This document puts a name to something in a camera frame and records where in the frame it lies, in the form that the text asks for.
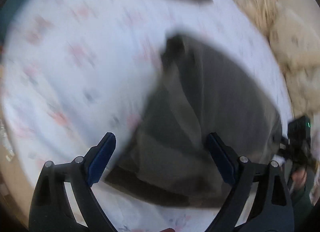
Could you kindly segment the green sleeved right forearm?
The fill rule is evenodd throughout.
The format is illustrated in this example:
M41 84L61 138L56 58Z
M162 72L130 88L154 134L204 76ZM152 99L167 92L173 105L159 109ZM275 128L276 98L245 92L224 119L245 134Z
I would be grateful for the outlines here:
M310 190L306 185L299 189L294 189L291 194L295 231L304 231L310 228L314 206L311 203L309 194Z

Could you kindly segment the right hand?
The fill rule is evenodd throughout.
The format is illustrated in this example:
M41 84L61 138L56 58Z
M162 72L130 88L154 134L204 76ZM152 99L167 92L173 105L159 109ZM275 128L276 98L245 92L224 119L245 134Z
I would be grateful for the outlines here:
M293 182L293 189L299 190L304 187L306 183L307 173L306 168L297 169L291 176Z

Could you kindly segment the left hand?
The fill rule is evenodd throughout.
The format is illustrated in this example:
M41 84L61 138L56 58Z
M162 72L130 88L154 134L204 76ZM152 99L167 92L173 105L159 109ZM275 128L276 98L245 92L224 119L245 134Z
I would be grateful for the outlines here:
M167 229L161 230L160 232L175 232L175 230L172 228L167 228Z

